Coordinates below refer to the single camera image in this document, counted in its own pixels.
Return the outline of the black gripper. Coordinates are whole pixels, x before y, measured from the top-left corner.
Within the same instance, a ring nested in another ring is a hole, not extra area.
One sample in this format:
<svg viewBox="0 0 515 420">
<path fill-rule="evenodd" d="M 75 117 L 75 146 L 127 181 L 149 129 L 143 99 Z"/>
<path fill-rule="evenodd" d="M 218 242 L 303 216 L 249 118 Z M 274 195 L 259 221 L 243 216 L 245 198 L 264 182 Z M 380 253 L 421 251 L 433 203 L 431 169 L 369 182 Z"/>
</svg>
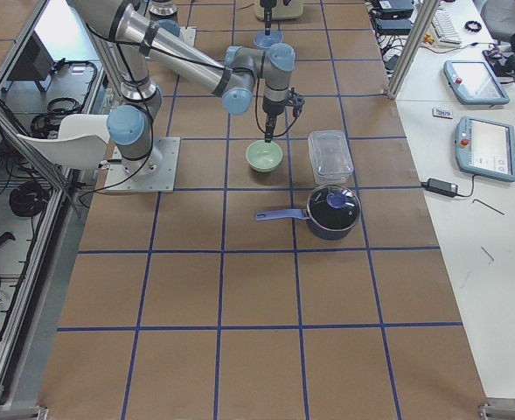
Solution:
<svg viewBox="0 0 515 420">
<path fill-rule="evenodd" d="M 262 99 L 262 110 L 266 113 L 264 141 L 270 143 L 275 136 L 277 116 L 284 112 L 286 101 L 273 101 L 269 98 Z"/>
<path fill-rule="evenodd" d="M 272 25 L 272 9 L 277 5 L 276 0 L 260 0 L 260 7 L 263 9 L 264 34 L 270 35 Z"/>
</svg>

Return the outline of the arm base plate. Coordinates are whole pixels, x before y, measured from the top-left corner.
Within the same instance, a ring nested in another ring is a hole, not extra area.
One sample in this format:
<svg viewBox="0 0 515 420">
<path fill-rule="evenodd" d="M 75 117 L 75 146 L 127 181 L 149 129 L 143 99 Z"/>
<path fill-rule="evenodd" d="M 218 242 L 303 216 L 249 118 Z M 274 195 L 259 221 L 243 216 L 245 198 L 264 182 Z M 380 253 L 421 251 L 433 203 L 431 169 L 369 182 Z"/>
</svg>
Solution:
<svg viewBox="0 0 515 420">
<path fill-rule="evenodd" d="M 148 162 L 122 159 L 115 145 L 104 187 L 109 193 L 172 193 L 175 186 L 181 139 L 178 136 L 157 137 Z"/>
<path fill-rule="evenodd" d="M 194 26 L 175 27 L 172 31 L 177 36 L 177 45 L 173 47 L 173 52 L 180 57 L 194 60 L 195 56 L 191 52 L 194 47 L 197 29 Z"/>
</svg>

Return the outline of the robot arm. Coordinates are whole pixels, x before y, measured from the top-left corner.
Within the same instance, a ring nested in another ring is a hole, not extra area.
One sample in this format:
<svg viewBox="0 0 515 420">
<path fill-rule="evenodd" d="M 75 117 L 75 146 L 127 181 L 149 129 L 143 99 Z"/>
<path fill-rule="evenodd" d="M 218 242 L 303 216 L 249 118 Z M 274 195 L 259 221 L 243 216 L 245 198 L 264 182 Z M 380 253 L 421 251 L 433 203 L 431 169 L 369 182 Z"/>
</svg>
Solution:
<svg viewBox="0 0 515 420">
<path fill-rule="evenodd" d="M 281 5 L 283 1 L 149 1 L 146 13 L 153 20 L 169 19 L 203 32 L 259 30 L 269 35 Z"/>
<path fill-rule="evenodd" d="M 304 99 L 290 86 L 296 61 L 290 45 L 277 43 L 267 50 L 231 45 L 220 64 L 150 21 L 130 1 L 75 1 L 73 7 L 96 37 L 125 48 L 122 85 L 133 88 L 133 94 L 127 97 L 130 102 L 148 102 L 156 93 L 146 65 L 146 59 L 151 58 L 219 97 L 232 116 L 250 109 L 254 87 L 262 81 L 266 120 L 261 131 L 267 143 L 277 137 L 277 117 L 285 108 L 293 109 L 294 119 L 302 113 Z"/>
</svg>

